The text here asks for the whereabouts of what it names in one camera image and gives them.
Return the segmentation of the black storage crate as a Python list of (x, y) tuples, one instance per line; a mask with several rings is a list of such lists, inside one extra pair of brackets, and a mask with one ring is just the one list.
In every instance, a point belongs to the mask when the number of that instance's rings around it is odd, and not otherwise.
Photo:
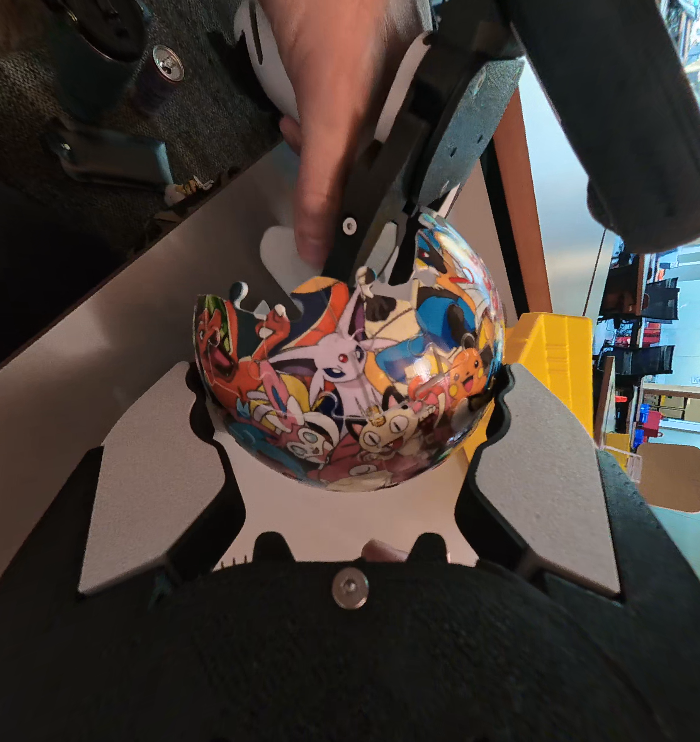
[(674, 345), (656, 347), (605, 347), (596, 360), (598, 370), (605, 369), (607, 357), (614, 358), (617, 376), (660, 376), (673, 372)]

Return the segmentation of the black pouch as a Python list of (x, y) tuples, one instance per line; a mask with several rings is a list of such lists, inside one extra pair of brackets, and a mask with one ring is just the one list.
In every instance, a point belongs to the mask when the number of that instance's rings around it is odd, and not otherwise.
[(173, 184), (166, 145), (150, 136), (53, 119), (42, 140), (75, 181), (160, 193)]

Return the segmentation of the brown cardboard board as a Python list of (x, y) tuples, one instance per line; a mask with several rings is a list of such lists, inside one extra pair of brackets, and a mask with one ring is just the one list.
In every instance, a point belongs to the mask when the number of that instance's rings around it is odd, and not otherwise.
[(638, 484), (647, 504), (686, 513), (700, 512), (700, 450), (684, 444), (643, 443)]

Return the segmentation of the person's left hand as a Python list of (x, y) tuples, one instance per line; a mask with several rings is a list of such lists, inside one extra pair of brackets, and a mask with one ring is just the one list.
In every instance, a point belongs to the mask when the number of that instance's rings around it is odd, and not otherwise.
[(348, 171), (378, 120), (411, 43), (432, 29), (430, 2), (265, 1), (294, 89), (298, 119), (280, 130), (299, 155), (294, 234), (301, 259), (321, 270), (332, 249)]

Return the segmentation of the wood-framed partition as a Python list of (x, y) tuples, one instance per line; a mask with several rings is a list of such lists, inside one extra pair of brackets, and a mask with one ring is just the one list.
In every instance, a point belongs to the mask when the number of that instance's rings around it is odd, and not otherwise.
[(525, 62), (493, 137), (528, 310), (597, 320), (614, 235), (586, 206), (586, 173)]

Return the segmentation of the purple soda can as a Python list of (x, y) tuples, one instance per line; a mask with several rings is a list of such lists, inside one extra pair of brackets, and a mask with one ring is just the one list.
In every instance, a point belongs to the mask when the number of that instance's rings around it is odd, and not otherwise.
[(159, 115), (185, 79), (185, 66), (168, 46), (156, 44), (142, 65), (133, 86), (132, 105), (144, 117)]

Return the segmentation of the colourful cartoon puzzle ball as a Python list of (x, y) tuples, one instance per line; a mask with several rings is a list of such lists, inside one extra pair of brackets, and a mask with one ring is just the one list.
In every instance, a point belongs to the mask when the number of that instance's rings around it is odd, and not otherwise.
[(276, 304), (201, 294), (195, 362), (215, 428), (279, 474), (335, 492), (394, 487), (441, 464), (478, 427), (503, 362), (505, 327), (484, 261), (423, 211), (411, 273), (368, 266), (352, 285), (313, 277)]

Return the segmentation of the dark tumbler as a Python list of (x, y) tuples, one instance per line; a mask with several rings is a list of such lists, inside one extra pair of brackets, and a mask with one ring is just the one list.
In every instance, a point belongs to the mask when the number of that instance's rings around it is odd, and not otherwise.
[(151, 14), (136, 1), (45, 1), (58, 100), (97, 123), (122, 100), (148, 46)]

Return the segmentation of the person's right hand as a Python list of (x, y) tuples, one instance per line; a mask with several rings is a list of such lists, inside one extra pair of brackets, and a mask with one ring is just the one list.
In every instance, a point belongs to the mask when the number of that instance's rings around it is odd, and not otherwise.
[(367, 562), (405, 562), (409, 552), (393, 547), (378, 539), (371, 539), (364, 544), (361, 558)]

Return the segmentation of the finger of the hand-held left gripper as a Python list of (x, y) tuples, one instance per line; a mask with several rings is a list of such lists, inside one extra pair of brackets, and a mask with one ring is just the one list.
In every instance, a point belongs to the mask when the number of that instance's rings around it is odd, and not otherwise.
[[(459, 186), (444, 187), (444, 193), (428, 206), (420, 206), (404, 195), (398, 196), (400, 226), (405, 227), (398, 247), (398, 256), (392, 268), (392, 285), (400, 286), (417, 280), (421, 285), (434, 286), (441, 274), (447, 271), (445, 251), (461, 248), (462, 236), (443, 217), (442, 206), (452, 204)], [(432, 255), (430, 264), (419, 268), (418, 246), (426, 248)]]
[(373, 283), (378, 279), (388, 281), (398, 255), (397, 237), (398, 225), (388, 222), (368, 255), (358, 259), (359, 283)]

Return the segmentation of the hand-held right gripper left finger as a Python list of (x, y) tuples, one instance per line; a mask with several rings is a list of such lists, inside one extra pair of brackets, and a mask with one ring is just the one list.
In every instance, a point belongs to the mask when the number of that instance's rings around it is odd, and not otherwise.
[(193, 362), (123, 414), (103, 444), (80, 593), (158, 568), (184, 582), (225, 565), (245, 502), (224, 440)]

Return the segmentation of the yellow plastic bin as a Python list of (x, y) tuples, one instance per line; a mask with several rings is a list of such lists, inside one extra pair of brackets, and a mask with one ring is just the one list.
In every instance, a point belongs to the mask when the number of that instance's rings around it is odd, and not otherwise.
[[(593, 324), (583, 317), (548, 312), (527, 312), (506, 330), (504, 361), (524, 366), (532, 376), (556, 396), (581, 423), (591, 440), (593, 435), (592, 382)], [(464, 444), (470, 465), (477, 449), (486, 441), (486, 427), (492, 418), (494, 402), (485, 408), (478, 429)], [(552, 455), (559, 474), (584, 478), (589, 466), (595, 467), (594, 443), (586, 443), (586, 453), (577, 443), (562, 443)]]

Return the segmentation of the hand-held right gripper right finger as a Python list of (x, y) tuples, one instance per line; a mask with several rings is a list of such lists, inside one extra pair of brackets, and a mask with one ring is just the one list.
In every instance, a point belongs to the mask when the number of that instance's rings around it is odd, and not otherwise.
[(596, 445), (522, 364), (494, 382), (486, 440), (469, 464), (455, 522), (481, 560), (536, 584), (552, 575), (602, 597), (621, 591)]

